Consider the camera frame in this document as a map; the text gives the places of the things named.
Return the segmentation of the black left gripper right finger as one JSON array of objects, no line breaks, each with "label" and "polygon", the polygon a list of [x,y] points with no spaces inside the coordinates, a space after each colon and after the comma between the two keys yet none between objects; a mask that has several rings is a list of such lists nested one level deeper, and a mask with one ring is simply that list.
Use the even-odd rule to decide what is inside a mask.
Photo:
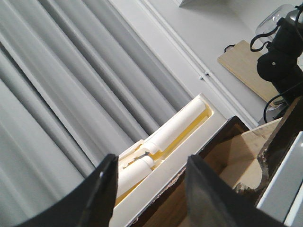
[{"label": "black left gripper right finger", "polygon": [[228,186],[199,155],[188,157],[187,215],[192,227],[282,227]]}]

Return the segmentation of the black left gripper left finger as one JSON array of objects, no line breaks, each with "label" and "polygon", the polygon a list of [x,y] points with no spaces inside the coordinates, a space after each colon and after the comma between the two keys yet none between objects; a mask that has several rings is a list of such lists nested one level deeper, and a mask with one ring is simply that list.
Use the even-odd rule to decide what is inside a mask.
[{"label": "black left gripper left finger", "polygon": [[118,182],[118,156],[108,154],[71,193],[19,227],[108,227]]}]

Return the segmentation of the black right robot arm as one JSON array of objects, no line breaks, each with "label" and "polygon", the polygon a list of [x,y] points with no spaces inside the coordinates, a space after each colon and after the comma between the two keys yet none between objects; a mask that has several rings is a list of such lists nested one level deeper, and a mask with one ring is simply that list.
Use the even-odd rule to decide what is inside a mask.
[{"label": "black right robot arm", "polygon": [[[258,59],[257,72],[271,82],[289,107],[279,123],[279,131],[264,145],[261,157],[273,179],[303,128],[303,72],[297,59],[303,52],[302,6],[279,20],[276,36],[268,52]],[[188,158],[186,169],[188,215],[195,227],[281,227],[283,223],[267,215],[237,194],[199,155]]]}]

